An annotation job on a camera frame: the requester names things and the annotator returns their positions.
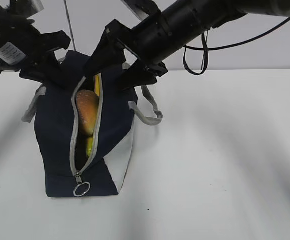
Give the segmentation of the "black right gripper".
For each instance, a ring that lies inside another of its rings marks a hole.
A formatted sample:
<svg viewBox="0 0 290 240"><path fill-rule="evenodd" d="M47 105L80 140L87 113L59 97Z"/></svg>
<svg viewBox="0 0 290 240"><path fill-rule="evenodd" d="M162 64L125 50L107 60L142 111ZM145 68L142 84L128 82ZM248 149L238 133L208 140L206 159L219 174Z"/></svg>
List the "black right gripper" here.
<svg viewBox="0 0 290 240"><path fill-rule="evenodd" d="M123 64L126 61L123 49L132 53L137 60L117 77L117 90L121 92L154 85L156 77L168 72L163 63L168 52L168 23L165 13L157 11L132 29L116 19L110 22L83 67L84 75L94 76L103 69Z"/></svg>

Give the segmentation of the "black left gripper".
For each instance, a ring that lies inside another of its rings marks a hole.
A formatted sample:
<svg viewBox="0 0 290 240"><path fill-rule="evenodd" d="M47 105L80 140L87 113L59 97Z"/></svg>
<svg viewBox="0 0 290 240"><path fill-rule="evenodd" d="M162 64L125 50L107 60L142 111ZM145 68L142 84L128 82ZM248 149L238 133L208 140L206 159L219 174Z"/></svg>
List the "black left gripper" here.
<svg viewBox="0 0 290 240"><path fill-rule="evenodd" d="M79 53L68 51L63 61L54 52L67 50L71 38L64 31L40 33L32 25L0 29L0 74L19 72L19 77L43 85L72 90L79 82Z"/></svg>

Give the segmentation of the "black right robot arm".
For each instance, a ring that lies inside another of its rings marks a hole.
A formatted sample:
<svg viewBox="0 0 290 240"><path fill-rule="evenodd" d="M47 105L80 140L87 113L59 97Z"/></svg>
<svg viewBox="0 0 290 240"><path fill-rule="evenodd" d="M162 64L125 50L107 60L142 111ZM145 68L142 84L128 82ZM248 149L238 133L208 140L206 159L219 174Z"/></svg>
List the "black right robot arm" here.
<svg viewBox="0 0 290 240"><path fill-rule="evenodd" d="M155 84L167 72L163 61L210 29L247 14L290 20L290 0L178 0L165 10L151 0L126 0L124 4L140 23L130 29L113 20L84 66L84 75L92 77L124 63L128 50L136 61L116 81L120 90Z"/></svg>

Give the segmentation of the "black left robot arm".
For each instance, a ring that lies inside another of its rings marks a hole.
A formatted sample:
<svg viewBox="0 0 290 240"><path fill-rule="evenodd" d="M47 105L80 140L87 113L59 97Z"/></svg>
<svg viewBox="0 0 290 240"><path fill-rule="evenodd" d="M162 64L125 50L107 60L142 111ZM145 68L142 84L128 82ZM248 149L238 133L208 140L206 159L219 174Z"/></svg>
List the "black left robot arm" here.
<svg viewBox="0 0 290 240"><path fill-rule="evenodd" d="M0 5L0 74L18 72L23 79L66 88L69 78L55 51L68 49L71 39L64 31L40 33L31 19L44 9L39 0L11 0Z"/></svg>

